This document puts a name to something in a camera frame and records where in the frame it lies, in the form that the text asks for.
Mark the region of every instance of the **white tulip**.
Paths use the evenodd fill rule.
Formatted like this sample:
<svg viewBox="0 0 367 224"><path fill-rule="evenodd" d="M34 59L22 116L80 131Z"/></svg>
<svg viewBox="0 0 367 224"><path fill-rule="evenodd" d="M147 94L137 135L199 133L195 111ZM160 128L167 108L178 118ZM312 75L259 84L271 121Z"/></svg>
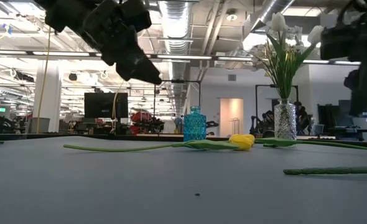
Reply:
<svg viewBox="0 0 367 224"><path fill-rule="evenodd" d="M272 15L271 29L276 32L282 32L287 28L284 16L278 12Z"/></svg>
<svg viewBox="0 0 367 224"><path fill-rule="evenodd" d="M322 31L324 29L324 26L315 26L308 35L308 42L310 42L311 44L319 43L322 38Z"/></svg>

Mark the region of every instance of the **pillar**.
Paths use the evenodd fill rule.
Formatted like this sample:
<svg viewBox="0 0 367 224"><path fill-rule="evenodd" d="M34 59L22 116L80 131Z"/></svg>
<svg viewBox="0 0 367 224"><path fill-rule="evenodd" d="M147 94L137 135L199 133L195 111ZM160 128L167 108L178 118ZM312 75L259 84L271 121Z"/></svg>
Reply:
<svg viewBox="0 0 367 224"><path fill-rule="evenodd" d="M33 118L37 118L39 113L42 83L45 74L45 60L39 60L37 66L37 77L35 79L35 96ZM63 72L60 70L57 61L49 61L47 76L45 78L44 94L42 97L40 118L49 118L49 131L59 131L60 116L60 94L62 92Z"/></svg>

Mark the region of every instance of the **yellow tulip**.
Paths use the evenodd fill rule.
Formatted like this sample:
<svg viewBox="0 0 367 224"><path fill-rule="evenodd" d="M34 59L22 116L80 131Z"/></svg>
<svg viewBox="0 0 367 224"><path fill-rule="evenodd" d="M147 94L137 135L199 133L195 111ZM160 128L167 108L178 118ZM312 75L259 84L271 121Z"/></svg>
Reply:
<svg viewBox="0 0 367 224"><path fill-rule="evenodd" d="M234 134L229 138L229 143L239 146L239 151L249 151L254 141L255 137L251 134Z"/></svg>

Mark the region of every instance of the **gray table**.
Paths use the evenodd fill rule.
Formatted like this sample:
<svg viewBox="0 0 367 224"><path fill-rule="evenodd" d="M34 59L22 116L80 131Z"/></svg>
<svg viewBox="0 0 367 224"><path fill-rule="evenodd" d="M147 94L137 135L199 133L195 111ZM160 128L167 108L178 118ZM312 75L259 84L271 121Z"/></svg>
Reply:
<svg viewBox="0 0 367 224"><path fill-rule="evenodd" d="M103 153L64 149L66 143L164 142L64 137L0 145L0 223L367 223L367 175L282 173L366 166L367 151L256 146L252 152Z"/></svg>

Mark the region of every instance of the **glass vase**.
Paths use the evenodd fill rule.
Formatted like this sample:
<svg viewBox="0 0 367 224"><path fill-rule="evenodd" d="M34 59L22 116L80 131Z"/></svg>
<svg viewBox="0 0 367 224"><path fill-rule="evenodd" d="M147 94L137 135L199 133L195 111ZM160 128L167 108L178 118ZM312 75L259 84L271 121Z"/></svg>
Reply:
<svg viewBox="0 0 367 224"><path fill-rule="evenodd" d="M279 102L275 106L275 138L296 140L295 105L288 99L280 99Z"/></svg>
<svg viewBox="0 0 367 224"><path fill-rule="evenodd" d="M198 106L190 107L190 114L183 119L183 141L206 139L206 116Z"/></svg>

